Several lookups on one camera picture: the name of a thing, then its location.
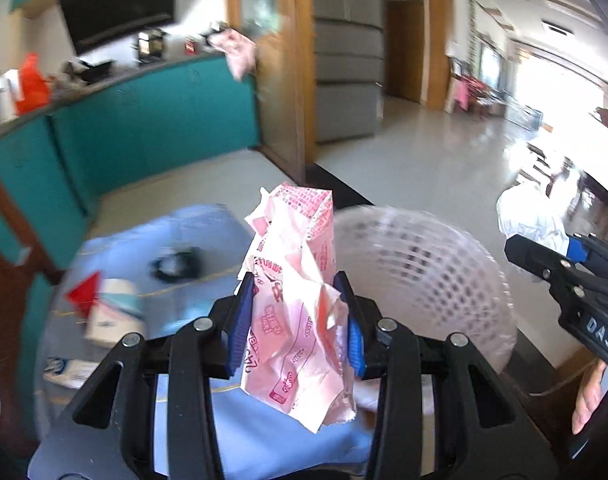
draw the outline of human hand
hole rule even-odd
[[[578,434],[590,420],[592,413],[601,402],[601,378],[606,370],[606,363],[597,361],[584,375],[580,390],[577,393],[577,404],[572,414],[572,434]]]

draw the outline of blue tablecloth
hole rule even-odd
[[[217,298],[233,294],[237,272],[251,235],[224,206],[183,208],[147,224],[84,244],[60,286],[47,320],[35,370],[35,410],[38,435],[43,438],[75,391],[42,377],[49,356],[100,362],[108,353],[84,339],[85,324],[65,294],[93,272],[122,278],[140,292],[148,338],[175,333],[181,326],[209,313]],[[176,244],[199,248],[203,277],[178,285],[150,275],[150,262]],[[296,420],[246,395],[239,373],[229,381],[212,380],[217,439],[227,479],[274,478],[322,463],[353,465],[360,472],[372,435],[359,419],[312,434]],[[154,462],[167,473],[165,401],[167,376],[160,376],[155,409]]]

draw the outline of countertop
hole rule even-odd
[[[1,123],[0,138],[17,130],[18,128],[24,126],[35,118],[52,114],[53,112],[59,110],[62,107],[81,101],[93,94],[97,94],[97,92],[110,88],[111,86],[128,82],[133,79],[137,79],[138,77],[150,74],[151,72],[158,72],[159,70],[165,70],[174,66],[180,66],[183,64],[189,64],[196,61],[213,59],[223,56],[224,55],[220,52],[204,52],[202,54],[198,54],[197,56],[184,56],[180,59],[172,61],[159,61],[143,66],[141,68],[133,68],[131,70],[118,72],[115,75],[108,77],[100,82],[88,85],[79,90],[71,90],[68,94],[65,94],[65,96],[57,99],[56,101],[53,101],[49,105],[38,108],[37,110],[33,110],[32,112],[21,115],[10,121]]]

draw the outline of orange bag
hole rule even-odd
[[[37,54],[26,56],[19,70],[19,84],[24,95],[23,101],[15,101],[17,113],[26,114],[50,102],[50,89],[37,69]]]

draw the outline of refrigerator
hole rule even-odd
[[[313,0],[317,141],[365,136],[381,126],[382,0]]]

